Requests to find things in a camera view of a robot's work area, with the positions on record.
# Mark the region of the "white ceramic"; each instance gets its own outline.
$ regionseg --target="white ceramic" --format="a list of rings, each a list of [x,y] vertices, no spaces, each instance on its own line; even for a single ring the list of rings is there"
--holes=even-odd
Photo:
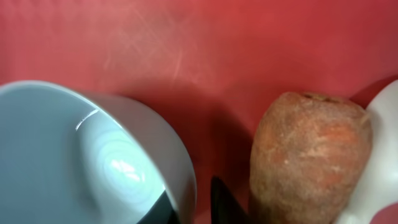
[[[192,162],[147,106],[47,82],[0,87],[0,223],[133,224],[164,192],[191,223]]]
[[[366,110],[373,151],[337,224],[369,224],[378,211],[398,202],[398,81],[385,87]]]

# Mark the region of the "red surface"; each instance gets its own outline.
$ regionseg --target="red surface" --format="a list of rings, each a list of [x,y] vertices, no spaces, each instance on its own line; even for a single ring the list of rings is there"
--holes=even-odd
[[[245,205],[252,136],[279,94],[366,105],[395,79],[397,11],[395,0],[0,0],[0,82],[41,79],[151,106],[189,150],[195,223],[209,223],[211,175]]]

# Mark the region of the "white object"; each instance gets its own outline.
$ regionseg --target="white object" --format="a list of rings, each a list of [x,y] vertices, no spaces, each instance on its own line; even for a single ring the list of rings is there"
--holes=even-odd
[[[378,211],[398,202],[398,81],[385,87],[366,110],[373,151],[336,224],[369,224]]]
[[[85,96],[0,87],[0,223],[132,224],[164,192],[191,223],[195,174],[172,127],[137,101]]]

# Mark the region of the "white bowl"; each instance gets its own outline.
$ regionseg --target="white bowl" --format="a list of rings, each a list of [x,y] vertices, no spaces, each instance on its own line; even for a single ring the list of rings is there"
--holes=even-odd
[[[132,224],[164,192],[191,223],[195,174],[171,126],[137,101],[85,96],[39,81],[0,87],[0,223]]]

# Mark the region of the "sweet potato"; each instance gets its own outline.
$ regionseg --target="sweet potato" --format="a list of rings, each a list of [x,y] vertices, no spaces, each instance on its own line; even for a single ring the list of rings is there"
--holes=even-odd
[[[284,93],[254,137],[249,213],[258,223],[333,222],[371,146],[371,123],[360,106],[342,98]]]

